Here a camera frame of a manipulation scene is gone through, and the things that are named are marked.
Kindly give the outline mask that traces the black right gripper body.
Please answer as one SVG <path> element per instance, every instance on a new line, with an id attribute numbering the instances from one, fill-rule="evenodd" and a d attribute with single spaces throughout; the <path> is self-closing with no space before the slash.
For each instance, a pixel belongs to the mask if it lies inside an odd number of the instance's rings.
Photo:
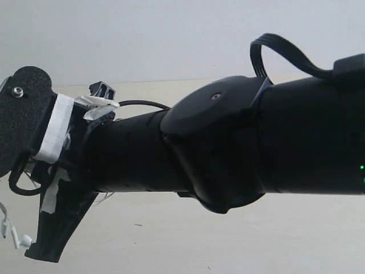
<path id="1" fill-rule="evenodd" d="M 47 214 L 56 212 L 56 204 L 61 201 L 61 190 L 65 190 L 62 184 L 75 187 L 83 182 L 82 152 L 85 150 L 86 140 L 96 126 L 112 121 L 114 112 L 109 112 L 95 120 L 86 120 L 83 116 L 84 112 L 72 112 L 66 135 L 62 138 L 62 150 L 55 163 L 36 160 L 34 166 L 29 168 L 29 178 L 40 184 L 41 212 Z"/>

